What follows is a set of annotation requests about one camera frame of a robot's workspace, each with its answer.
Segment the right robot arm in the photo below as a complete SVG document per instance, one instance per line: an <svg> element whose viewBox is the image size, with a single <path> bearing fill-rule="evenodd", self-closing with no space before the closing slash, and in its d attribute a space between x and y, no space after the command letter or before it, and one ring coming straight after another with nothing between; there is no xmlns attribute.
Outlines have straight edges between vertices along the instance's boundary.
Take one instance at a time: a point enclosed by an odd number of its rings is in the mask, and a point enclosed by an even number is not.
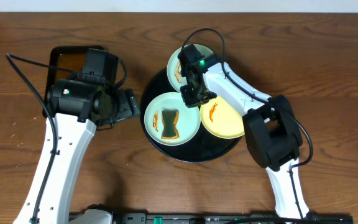
<svg viewBox="0 0 358 224"><path fill-rule="evenodd" d="M303 198L298 168L307 163L299 160L300 146L310 137L295 118L288 99L256 90L226 62L182 61L181 75L187 81L180 91L188 107L220 96L242 116L247 148L268 173L277 215L305 219L310 210Z"/></svg>

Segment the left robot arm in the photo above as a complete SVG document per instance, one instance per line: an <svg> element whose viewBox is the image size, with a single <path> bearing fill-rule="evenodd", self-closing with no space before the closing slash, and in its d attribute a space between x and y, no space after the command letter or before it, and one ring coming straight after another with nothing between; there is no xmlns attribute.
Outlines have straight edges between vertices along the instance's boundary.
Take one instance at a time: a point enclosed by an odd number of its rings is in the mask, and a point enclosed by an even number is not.
<svg viewBox="0 0 358 224"><path fill-rule="evenodd" d="M69 223L79 169L97 128L140 114L131 89L105 83L60 80L47 100L44 146L15 223Z"/></svg>

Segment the green and yellow sponge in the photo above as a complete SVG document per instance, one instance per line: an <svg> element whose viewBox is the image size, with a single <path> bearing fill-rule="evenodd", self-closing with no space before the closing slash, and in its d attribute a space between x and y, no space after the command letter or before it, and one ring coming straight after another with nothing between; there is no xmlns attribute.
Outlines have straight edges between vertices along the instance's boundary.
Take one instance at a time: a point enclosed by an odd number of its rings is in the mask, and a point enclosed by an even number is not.
<svg viewBox="0 0 358 224"><path fill-rule="evenodd" d="M162 139L178 139L180 137L177 130L177 122L179 119L178 110L163 110L162 111Z"/></svg>

